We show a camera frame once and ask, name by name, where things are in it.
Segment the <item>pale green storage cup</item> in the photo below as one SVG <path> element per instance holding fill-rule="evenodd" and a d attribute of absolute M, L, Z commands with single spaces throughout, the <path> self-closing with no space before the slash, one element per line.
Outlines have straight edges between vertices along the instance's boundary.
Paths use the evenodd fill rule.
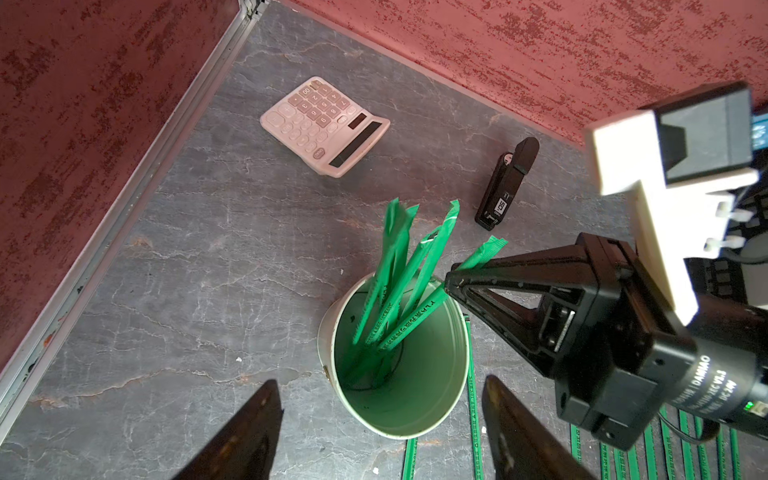
<path fill-rule="evenodd" d="M 448 299 L 400 343 L 382 382 L 344 385 L 342 359 L 370 275 L 358 280 L 326 311 L 317 351 L 322 370 L 345 409 L 374 433 L 395 440 L 423 435 L 438 426 L 461 397 L 469 370 L 467 328 L 459 304 Z"/>

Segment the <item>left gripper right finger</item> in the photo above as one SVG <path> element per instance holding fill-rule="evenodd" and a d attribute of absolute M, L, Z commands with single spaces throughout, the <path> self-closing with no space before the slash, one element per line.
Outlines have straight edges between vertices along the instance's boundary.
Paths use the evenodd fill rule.
<path fill-rule="evenodd" d="M 495 375 L 486 377 L 482 410 L 497 479 L 593 477 Z"/>

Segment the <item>green straw twelfth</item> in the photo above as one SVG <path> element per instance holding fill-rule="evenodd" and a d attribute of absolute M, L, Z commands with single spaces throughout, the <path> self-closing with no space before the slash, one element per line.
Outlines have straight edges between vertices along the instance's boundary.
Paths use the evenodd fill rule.
<path fill-rule="evenodd" d="M 477 406 L 471 322 L 469 320 L 468 314 L 464 315 L 464 321 L 465 321 L 465 327 L 466 327 L 466 333 L 467 333 L 467 346 L 468 346 L 467 397 L 468 397 L 468 409 L 469 409 L 469 415 L 470 415 L 470 428 L 471 428 L 473 478 L 475 480 L 483 480 L 484 468 L 483 468 L 483 450 L 482 450 L 482 431 L 481 431 L 481 426 L 479 422 L 479 414 L 478 414 L 478 406 Z"/>

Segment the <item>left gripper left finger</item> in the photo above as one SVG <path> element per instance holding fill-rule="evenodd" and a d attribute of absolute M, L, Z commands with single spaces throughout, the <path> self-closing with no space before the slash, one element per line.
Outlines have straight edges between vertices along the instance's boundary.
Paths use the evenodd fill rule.
<path fill-rule="evenodd" d="M 270 379 L 174 478 L 269 478 L 282 418 L 278 383 Z"/>

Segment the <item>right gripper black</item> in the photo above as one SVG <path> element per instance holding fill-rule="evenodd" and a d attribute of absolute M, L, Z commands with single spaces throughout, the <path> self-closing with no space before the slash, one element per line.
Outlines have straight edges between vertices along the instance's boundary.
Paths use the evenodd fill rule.
<path fill-rule="evenodd" d="M 451 270 L 448 294 L 556 383 L 558 415 L 628 448 L 663 405 L 767 435 L 767 314 L 708 294 L 683 325 L 624 242 Z"/>

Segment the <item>green straw eleventh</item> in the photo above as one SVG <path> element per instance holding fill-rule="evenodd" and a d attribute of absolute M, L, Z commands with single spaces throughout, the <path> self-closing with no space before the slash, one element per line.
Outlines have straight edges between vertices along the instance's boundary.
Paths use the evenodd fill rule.
<path fill-rule="evenodd" d="M 406 441 L 405 455 L 402 469 L 402 480 L 413 480 L 415 474 L 416 455 L 418 448 L 418 438 L 411 438 Z"/>

